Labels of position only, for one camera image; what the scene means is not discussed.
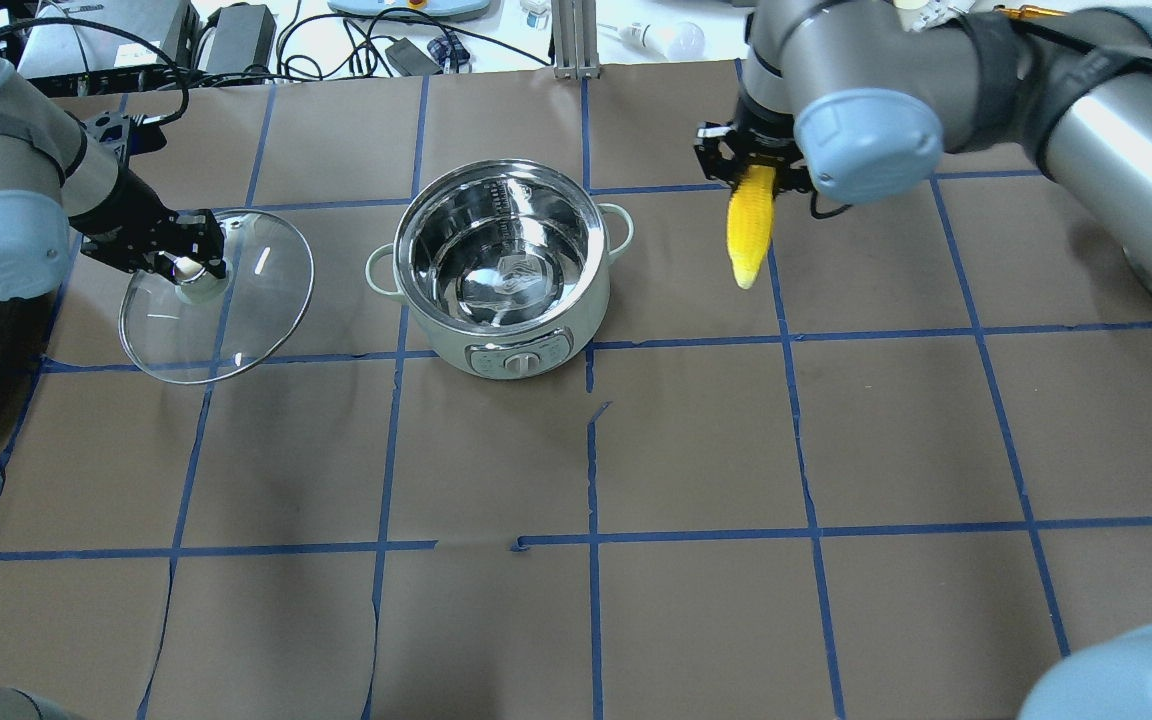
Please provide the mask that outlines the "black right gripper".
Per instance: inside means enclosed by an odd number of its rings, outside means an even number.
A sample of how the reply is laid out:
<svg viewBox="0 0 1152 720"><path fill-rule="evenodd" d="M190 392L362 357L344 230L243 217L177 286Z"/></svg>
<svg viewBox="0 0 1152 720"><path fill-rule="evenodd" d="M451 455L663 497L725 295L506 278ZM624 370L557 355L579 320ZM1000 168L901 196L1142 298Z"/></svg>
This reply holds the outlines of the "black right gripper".
<svg viewBox="0 0 1152 720"><path fill-rule="evenodd" d="M748 168L770 167L774 172L773 195L814 190L803 151L794 137L794 115L765 108L749 94L740 94L732 120L704 122L692 141L692 150L704 177L735 190Z"/></svg>

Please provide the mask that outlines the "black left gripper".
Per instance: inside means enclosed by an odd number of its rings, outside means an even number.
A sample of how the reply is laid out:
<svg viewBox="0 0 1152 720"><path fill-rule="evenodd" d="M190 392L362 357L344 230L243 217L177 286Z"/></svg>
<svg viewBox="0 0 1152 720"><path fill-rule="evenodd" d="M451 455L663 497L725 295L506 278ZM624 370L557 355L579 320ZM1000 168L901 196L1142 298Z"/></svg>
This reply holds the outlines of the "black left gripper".
<svg viewBox="0 0 1152 720"><path fill-rule="evenodd" d="M223 229L210 209L177 211L138 176L118 176L94 209L78 215L81 252L124 273L173 278L173 262L187 258L223 279Z"/></svg>

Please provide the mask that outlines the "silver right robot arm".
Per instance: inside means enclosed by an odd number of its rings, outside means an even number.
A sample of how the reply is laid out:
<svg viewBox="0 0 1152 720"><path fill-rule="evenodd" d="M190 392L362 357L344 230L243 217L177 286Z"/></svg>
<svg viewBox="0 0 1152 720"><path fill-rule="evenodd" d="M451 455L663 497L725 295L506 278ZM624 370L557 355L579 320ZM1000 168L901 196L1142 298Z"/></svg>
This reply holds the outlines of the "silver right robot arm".
<svg viewBox="0 0 1152 720"><path fill-rule="evenodd" d="M761 1L745 41L730 122L694 143L732 188L740 288L767 258L778 195L850 209L929 181L943 156L1015 143L1152 293L1152 8L975 12L914 32L887 1Z"/></svg>

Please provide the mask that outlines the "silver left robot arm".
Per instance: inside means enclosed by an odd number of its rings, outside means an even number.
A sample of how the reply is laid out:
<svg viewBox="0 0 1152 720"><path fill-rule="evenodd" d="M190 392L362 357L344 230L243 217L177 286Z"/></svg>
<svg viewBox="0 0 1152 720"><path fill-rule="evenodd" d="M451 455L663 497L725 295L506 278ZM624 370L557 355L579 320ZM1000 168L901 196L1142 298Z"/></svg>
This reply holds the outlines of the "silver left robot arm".
<svg viewBox="0 0 1152 720"><path fill-rule="evenodd" d="M0 302L56 290L76 234L83 255L120 272L223 281L215 215L168 209L128 167L162 145L151 120L74 118L0 56Z"/></svg>

